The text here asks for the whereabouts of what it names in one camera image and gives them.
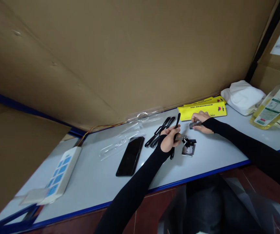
black smartphone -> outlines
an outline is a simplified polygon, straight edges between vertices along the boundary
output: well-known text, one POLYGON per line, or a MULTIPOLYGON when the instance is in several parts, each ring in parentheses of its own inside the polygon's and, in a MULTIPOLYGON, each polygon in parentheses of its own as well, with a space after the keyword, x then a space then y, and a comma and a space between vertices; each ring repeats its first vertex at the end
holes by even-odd
POLYGON ((143 142, 143 136, 130 139, 116 172, 116 176, 132 176, 134 174, 143 142))

power strip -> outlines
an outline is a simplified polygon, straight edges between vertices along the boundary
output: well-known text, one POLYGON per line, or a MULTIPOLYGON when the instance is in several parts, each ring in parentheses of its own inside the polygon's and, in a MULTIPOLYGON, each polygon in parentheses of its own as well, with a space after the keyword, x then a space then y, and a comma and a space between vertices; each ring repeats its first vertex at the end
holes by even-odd
POLYGON ((49 189, 46 197, 37 205, 52 203, 63 195, 80 152, 81 147, 76 146, 63 154, 58 166, 56 167, 50 179, 49 184, 46 187, 49 189))

plastic blister pack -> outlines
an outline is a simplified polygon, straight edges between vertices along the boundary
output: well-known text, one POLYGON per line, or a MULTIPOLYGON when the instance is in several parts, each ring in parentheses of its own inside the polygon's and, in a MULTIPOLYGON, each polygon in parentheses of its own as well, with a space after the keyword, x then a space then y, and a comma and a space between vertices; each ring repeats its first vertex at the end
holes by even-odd
POLYGON ((157 115, 161 112, 163 112, 162 107, 155 107, 155 108, 151 108, 151 109, 144 110, 144 111, 141 111, 141 112, 137 112, 137 113, 129 115, 126 119, 126 123, 129 123, 129 122, 132 122, 132 121, 135 121, 135 120, 141 120, 141 119, 148 120, 147 117, 157 115))
POLYGON ((101 161, 107 159, 113 154, 124 149, 124 146, 126 146, 135 137, 145 136, 146 135, 146 131, 144 130, 145 124, 161 119, 158 113, 159 112, 156 111, 154 115, 153 114, 148 116, 146 115, 146 117, 140 119, 134 118, 133 120, 124 124, 123 125, 125 127, 124 130, 120 134, 117 134, 114 137, 115 143, 103 148, 100 151, 99 156, 101 161))

plastic bottle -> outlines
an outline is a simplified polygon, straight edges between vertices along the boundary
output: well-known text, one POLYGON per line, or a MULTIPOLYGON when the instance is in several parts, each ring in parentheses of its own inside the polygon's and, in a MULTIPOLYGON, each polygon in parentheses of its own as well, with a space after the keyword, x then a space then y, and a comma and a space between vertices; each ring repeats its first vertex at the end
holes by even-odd
POLYGON ((280 120, 280 85, 266 96, 249 122, 259 129, 266 130, 278 120, 280 120))

yellow cardboard packaging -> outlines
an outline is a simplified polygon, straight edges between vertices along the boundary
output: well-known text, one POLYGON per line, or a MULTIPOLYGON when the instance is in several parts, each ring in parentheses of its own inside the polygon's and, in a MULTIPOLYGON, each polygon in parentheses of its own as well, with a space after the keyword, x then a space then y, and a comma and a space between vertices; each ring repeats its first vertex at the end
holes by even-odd
POLYGON ((200 111, 208 112, 211 117, 219 117, 227 115, 224 102, 216 102, 209 104, 202 104, 198 106, 190 107, 178 107, 178 111, 181 113, 180 120, 186 121, 191 120, 193 113, 198 113, 200 111))
POLYGON ((184 107, 190 107, 190 106, 198 106, 201 104, 211 104, 211 103, 217 103, 217 102, 224 102, 224 104, 226 104, 226 101, 221 97, 221 96, 217 96, 217 97, 209 97, 206 98, 204 100, 198 101, 198 102, 194 102, 188 105, 184 105, 184 107))

